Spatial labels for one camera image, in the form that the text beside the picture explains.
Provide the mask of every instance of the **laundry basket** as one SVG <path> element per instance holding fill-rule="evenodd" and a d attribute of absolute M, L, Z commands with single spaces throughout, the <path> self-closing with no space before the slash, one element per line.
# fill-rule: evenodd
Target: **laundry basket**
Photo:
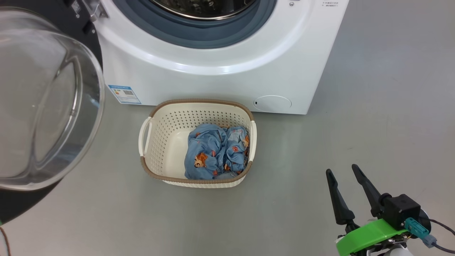
<path fill-rule="evenodd" d="M 220 127 L 241 125 L 247 129 L 250 137 L 248 164 L 239 176 L 212 180 L 185 177 L 188 135 L 201 123 Z M 158 105 L 144 121 L 139 133 L 139 154 L 144 170 L 166 183 L 191 188 L 230 188 L 242 182 L 250 170 L 256 143 L 256 123 L 245 106 L 206 99 L 171 100 Z"/>

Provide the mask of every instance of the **crumpled garment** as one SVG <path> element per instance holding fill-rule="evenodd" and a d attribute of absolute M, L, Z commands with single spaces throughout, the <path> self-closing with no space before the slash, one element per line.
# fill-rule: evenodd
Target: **crumpled garment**
<path fill-rule="evenodd" d="M 244 127 L 203 123 L 188 136 L 185 177 L 232 179 L 246 167 L 249 137 Z"/>

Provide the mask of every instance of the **basket handle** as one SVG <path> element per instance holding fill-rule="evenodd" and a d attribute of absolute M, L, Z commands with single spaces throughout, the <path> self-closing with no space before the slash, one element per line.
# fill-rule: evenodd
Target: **basket handle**
<path fill-rule="evenodd" d="M 254 160 L 254 155 L 256 153 L 256 144 L 258 143 L 258 129 L 256 128 L 256 123 L 254 121 L 251 121 L 251 145 L 250 145 L 250 159 L 249 161 Z"/>
<path fill-rule="evenodd" d="M 148 117 L 145 119 L 144 123 L 141 126 L 141 130 L 139 132 L 139 154 L 141 156 L 144 156 L 145 153 L 147 153 L 147 148 L 148 148 L 148 137 L 150 137 L 150 133 L 152 132 L 152 123 L 150 122 L 151 117 Z M 148 129 L 148 135 L 147 135 L 147 141 L 145 142 L 145 148 L 143 146 L 144 144 L 144 132 L 147 126 L 150 125 L 150 128 Z"/>

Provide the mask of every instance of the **brown cable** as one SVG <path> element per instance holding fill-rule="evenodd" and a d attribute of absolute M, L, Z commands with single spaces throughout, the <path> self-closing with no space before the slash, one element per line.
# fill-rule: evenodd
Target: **brown cable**
<path fill-rule="evenodd" d="M 6 243 L 6 250 L 8 251 L 8 256 L 11 256 L 11 248 L 10 248 L 10 243 L 8 242 L 8 237 L 6 236 L 6 232 L 5 230 L 0 227 L 0 231 L 3 235 L 3 238 L 5 239 L 5 243 Z"/>

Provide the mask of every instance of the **metal bracket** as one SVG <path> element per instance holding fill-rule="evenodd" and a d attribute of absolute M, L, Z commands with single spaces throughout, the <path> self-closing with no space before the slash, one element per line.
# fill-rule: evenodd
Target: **metal bracket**
<path fill-rule="evenodd" d="M 90 21 L 94 22 L 99 18 L 109 18 L 101 0 L 82 0 L 90 14 Z"/>

